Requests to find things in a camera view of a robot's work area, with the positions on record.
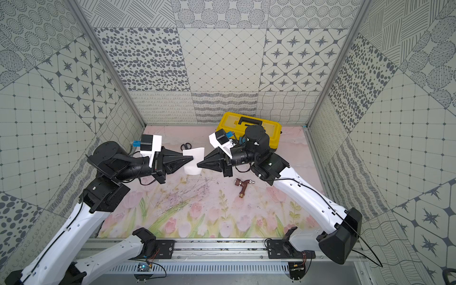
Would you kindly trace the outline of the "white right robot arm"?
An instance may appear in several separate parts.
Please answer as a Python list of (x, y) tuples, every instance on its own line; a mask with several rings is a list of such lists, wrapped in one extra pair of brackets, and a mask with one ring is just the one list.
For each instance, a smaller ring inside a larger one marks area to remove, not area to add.
[(250, 125), (239, 144), (220, 129), (209, 136), (214, 150), (197, 166), (222, 172), (232, 177), (233, 168), (249, 165), (262, 181), (283, 191), (304, 208), (320, 225), (322, 231), (314, 237), (295, 229), (287, 242), (297, 251), (318, 247), (331, 261), (344, 264), (360, 238), (362, 214), (331, 201), (315, 190), (284, 158), (270, 148), (270, 138), (260, 125)]

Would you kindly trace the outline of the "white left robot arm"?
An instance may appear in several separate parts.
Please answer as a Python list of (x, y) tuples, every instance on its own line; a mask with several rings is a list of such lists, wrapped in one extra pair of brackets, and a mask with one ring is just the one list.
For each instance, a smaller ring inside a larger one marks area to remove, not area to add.
[(62, 228), (26, 268), (7, 276), (8, 285), (88, 285), (111, 268), (132, 258), (148, 260), (159, 253), (156, 236), (145, 228), (134, 230), (125, 240), (87, 259), (76, 260), (91, 234), (121, 204), (130, 188), (126, 182), (152, 176), (160, 184), (166, 175), (191, 162), (192, 156), (159, 147), (147, 137), (146, 156), (133, 157), (117, 142), (99, 145), (88, 162), (97, 175)]

